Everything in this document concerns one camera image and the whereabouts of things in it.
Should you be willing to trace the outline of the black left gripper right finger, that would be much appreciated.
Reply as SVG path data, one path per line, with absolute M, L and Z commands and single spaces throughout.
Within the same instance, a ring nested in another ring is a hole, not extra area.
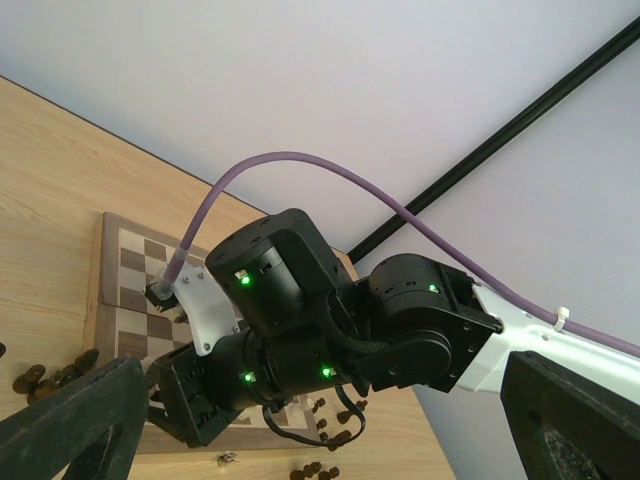
M 529 479 L 637 479 L 639 406 L 534 352 L 509 355 L 500 399 Z

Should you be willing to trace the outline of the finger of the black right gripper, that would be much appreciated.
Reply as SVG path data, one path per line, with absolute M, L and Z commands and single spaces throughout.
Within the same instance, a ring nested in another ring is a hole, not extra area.
M 154 360 L 146 377 L 163 407 L 149 410 L 148 419 L 188 447 L 199 447 L 195 405 L 200 397 L 200 368 L 195 354 L 165 354 Z

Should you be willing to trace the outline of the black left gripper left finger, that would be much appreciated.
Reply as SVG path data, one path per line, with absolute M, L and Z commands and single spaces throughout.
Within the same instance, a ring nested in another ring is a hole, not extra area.
M 114 359 L 1 421 L 1 477 L 126 479 L 148 405 L 140 361 Z

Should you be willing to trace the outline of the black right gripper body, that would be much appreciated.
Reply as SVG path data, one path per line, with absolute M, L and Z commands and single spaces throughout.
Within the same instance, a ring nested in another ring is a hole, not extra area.
M 326 447 L 318 439 L 279 428 L 271 414 L 298 395 L 350 381 L 338 349 L 315 333 L 269 340 L 245 331 L 223 337 L 204 357 L 196 354 L 193 344 L 168 354 L 197 356 L 200 397 L 194 413 L 199 447 L 209 445 L 240 413 L 255 406 L 263 409 L 263 418 L 276 435 L 304 445 Z

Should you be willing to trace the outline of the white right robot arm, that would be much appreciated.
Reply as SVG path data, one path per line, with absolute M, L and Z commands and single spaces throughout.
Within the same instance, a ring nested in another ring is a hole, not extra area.
M 191 448 L 242 412 L 265 417 L 295 397 L 352 385 L 361 395 L 423 385 L 499 392 L 510 354 L 534 351 L 629 400 L 639 363 L 547 324 L 465 272 L 399 254 L 353 280 L 310 217 L 288 209 L 219 243 L 184 267 L 162 299 L 181 308 L 189 344 L 157 358 L 149 421 Z

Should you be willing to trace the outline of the wooden chess board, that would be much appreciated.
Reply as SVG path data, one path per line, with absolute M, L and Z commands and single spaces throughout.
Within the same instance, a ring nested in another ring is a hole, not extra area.
M 192 340 L 186 323 L 175 323 L 171 312 L 159 312 L 144 296 L 147 282 L 165 267 L 178 240 L 115 213 L 97 220 L 92 248 L 84 348 L 99 351 L 96 366 L 113 358 L 132 357 L 150 363 Z M 294 398 L 272 414 L 288 432 L 320 440 L 320 419 L 308 396 Z M 138 453 L 177 456 L 196 452 L 300 448 L 281 438 L 264 422 L 260 407 L 242 412 L 208 446 L 190 449 L 156 425 L 145 422 Z

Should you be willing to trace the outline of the black frame post right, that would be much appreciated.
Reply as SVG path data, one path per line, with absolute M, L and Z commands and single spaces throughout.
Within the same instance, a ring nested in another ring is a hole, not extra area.
M 414 215 L 422 213 L 638 41 L 639 20 L 634 19 L 438 177 L 405 208 Z

